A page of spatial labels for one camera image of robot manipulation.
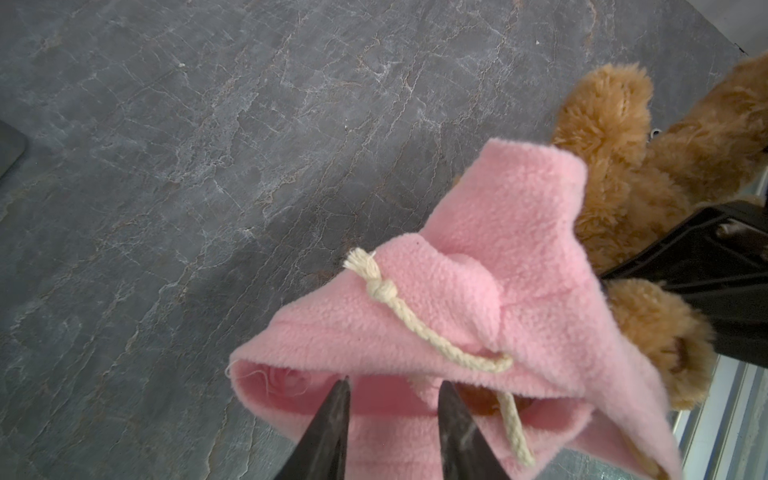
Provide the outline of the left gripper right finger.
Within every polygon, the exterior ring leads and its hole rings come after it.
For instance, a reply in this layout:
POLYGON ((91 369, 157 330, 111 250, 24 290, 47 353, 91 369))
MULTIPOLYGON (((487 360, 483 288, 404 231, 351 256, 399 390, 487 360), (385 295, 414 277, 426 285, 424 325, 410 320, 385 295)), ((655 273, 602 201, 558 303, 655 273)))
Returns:
POLYGON ((445 480, 509 480, 455 386, 439 390, 438 426, 445 480))

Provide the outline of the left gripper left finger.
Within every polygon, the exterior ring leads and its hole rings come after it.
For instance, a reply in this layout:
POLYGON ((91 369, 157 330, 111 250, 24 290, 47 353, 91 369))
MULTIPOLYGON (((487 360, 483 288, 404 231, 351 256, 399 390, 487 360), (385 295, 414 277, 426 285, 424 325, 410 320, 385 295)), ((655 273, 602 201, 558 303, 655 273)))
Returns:
POLYGON ((349 379, 338 380, 275 480, 345 478, 350 400, 349 379))

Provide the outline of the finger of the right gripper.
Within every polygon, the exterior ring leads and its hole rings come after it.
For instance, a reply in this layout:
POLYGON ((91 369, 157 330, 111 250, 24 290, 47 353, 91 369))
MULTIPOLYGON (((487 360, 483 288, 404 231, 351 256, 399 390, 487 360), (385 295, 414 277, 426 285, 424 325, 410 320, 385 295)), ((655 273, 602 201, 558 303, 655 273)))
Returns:
POLYGON ((767 366, 767 209, 739 200, 706 207, 601 275, 661 283, 703 313, 715 350, 767 366))

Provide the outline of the brown teddy bear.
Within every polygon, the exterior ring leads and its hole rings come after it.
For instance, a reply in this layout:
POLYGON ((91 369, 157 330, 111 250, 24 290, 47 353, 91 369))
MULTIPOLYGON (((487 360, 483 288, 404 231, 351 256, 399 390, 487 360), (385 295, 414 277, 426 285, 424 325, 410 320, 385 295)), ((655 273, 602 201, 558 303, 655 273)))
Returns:
MULTIPOLYGON (((680 121, 653 135, 653 85, 636 64, 607 64, 565 99, 553 145, 579 156, 588 179, 575 232, 597 273, 660 239, 697 208, 733 199, 767 165, 767 59, 739 64, 680 121)), ((654 365, 676 411, 708 396, 715 333, 707 317, 658 283, 612 280, 607 298, 654 365)))

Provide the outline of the pink fleece bear hoodie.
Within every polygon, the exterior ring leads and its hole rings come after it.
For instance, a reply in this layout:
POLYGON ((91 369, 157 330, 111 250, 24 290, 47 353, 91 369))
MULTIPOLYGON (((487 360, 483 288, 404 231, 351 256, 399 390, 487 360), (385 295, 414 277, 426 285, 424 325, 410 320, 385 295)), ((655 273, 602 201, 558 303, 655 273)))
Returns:
POLYGON ((574 234, 585 182, 569 152, 488 141, 420 231, 353 250, 231 354, 238 399, 298 440, 348 379, 350 479, 441 477, 445 381, 471 389, 513 479, 564 448, 681 478, 661 377, 620 332, 574 234))

